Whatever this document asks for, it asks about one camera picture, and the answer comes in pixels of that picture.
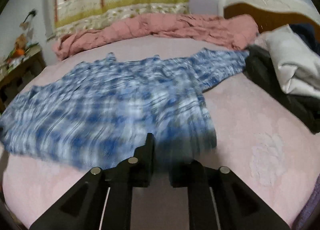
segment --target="bed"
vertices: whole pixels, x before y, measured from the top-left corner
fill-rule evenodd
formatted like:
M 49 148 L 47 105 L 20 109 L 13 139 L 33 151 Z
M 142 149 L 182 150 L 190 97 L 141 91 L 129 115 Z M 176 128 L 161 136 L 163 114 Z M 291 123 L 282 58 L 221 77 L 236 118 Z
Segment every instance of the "bed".
M 272 4 L 277 5 L 273 12 Z M 310 22 L 320 38 L 319 14 L 299 0 L 221 0 L 219 10 L 225 18 L 250 14 L 260 32 L 287 23 Z M 223 49 L 192 39 L 146 36 L 119 41 L 45 68 L 24 91 L 31 85 L 54 82 L 77 63 L 102 59 L 109 52 L 114 52 L 119 61 L 140 60 L 154 54 L 167 59 L 189 56 L 202 47 Z M 212 168 L 230 167 L 291 226 L 320 173 L 319 134 L 310 133 L 242 73 L 223 81 L 204 96 L 218 144 L 215 150 L 198 157 L 198 161 Z M 57 163 L 10 155 L 3 178 L 6 203 L 30 227 L 85 173 Z M 170 188 L 166 175 L 154 178 L 150 188 L 134 189 L 131 229 L 188 229 L 187 191 Z

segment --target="wooden side table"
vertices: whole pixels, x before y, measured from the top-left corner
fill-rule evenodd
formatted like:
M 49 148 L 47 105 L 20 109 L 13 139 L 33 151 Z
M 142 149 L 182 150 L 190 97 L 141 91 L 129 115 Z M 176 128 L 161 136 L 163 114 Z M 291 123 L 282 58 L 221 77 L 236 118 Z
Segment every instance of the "wooden side table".
M 22 78 L 26 71 L 31 68 L 35 62 L 39 62 L 41 66 L 41 71 L 44 70 L 46 64 L 42 58 L 41 50 L 36 52 L 34 55 L 29 57 L 27 60 L 18 65 L 15 69 L 10 71 L 2 80 L 0 80 L 0 90 L 12 82 L 16 78 Z M 5 105 L 3 100 L 0 97 L 0 113 L 3 113 L 5 110 Z

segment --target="pink comforter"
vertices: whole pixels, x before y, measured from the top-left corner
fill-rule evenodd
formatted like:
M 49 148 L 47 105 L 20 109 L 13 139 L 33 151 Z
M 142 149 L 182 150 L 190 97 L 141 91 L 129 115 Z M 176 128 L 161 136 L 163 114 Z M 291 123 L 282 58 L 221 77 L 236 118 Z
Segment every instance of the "pink comforter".
M 253 41 L 258 26 L 250 15 L 224 19 L 217 15 L 147 13 L 113 23 L 103 30 L 82 30 L 65 35 L 53 46 L 59 60 L 79 52 L 115 41 L 154 35 L 159 37 L 193 38 L 242 50 Z

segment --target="orange object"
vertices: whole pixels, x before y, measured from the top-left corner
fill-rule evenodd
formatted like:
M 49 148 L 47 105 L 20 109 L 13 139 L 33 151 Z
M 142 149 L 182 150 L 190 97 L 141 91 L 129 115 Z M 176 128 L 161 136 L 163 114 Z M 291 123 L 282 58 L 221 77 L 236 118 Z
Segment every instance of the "orange object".
M 16 49 L 16 52 L 15 52 L 17 55 L 19 55 L 19 56 L 22 56 L 22 55 L 24 55 L 26 52 L 25 52 L 25 50 L 23 50 L 23 49 Z

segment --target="dark clothing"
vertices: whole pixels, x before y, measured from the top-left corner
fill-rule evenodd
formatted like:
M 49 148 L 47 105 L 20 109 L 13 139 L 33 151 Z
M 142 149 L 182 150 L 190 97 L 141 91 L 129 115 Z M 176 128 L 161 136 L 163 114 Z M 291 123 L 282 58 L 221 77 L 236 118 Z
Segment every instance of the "dark clothing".
M 320 100 L 308 96 L 285 94 L 279 85 L 268 51 L 251 45 L 248 47 L 246 70 L 250 79 L 298 117 L 312 133 L 320 132 Z
M 315 29 L 310 23 L 290 24 L 291 30 L 316 54 L 320 55 L 320 43 L 316 40 Z
M 320 229 L 320 175 L 308 202 L 292 225 L 292 230 L 314 229 Z

